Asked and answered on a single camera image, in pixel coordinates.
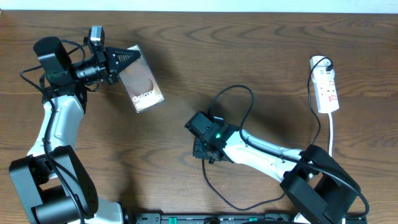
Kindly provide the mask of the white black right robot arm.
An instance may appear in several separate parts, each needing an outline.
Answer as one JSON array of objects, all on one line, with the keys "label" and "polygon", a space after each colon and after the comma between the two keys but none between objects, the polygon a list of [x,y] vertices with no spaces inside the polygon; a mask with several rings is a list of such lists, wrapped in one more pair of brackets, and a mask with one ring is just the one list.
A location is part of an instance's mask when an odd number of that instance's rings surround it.
[{"label": "white black right robot arm", "polygon": [[324,149],[289,149],[199,111],[185,124],[195,137],[193,155],[252,167],[278,181],[298,214],[293,223],[360,223],[348,210],[361,192],[355,180]]}]

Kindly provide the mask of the white USB charger adapter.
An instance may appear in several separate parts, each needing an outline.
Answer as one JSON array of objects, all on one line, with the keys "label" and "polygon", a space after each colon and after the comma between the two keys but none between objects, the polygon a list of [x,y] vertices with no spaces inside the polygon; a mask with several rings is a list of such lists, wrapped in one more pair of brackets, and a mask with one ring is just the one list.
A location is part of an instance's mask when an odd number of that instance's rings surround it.
[{"label": "white USB charger adapter", "polygon": [[328,57],[324,57],[320,60],[319,66],[325,67],[325,70],[330,72],[333,69],[333,61]]}]

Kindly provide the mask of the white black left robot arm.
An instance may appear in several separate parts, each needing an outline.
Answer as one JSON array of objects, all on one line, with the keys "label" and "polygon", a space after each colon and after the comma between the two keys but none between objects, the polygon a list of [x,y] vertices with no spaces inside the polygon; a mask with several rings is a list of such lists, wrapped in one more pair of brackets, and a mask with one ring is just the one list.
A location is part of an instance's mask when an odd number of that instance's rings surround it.
[{"label": "white black left robot arm", "polygon": [[64,45],[57,37],[34,45],[44,70],[35,87],[42,94],[45,115],[28,154],[11,162],[12,182],[31,223],[135,223],[135,216],[119,202],[98,196],[74,148],[88,92],[95,92],[99,82],[118,82],[142,52],[138,46],[117,49],[106,47],[101,37],[86,37],[74,48],[89,50],[91,57],[74,63]]}]

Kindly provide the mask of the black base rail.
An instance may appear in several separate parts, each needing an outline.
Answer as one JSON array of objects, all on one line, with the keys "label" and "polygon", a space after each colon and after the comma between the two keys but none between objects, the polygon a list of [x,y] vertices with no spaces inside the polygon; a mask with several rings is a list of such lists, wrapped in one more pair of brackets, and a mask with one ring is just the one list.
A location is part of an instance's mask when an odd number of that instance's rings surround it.
[{"label": "black base rail", "polygon": [[267,214],[166,214],[138,213],[134,215],[140,224],[239,224],[239,223],[293,223],[293,215],[288,213]]}]

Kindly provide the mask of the white power strip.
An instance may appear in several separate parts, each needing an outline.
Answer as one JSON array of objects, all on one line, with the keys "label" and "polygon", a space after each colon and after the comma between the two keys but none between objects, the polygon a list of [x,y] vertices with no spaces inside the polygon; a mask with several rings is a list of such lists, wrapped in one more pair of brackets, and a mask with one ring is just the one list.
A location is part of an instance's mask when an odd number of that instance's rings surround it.
[{"label": "white power strip", "polygon": [[319,66],[322,55],[310,59],[311,81],[314,85],[317,109],[319,113],[331,114],[339,109],[338,94],[335,86],[335,71],[327,72]]}]

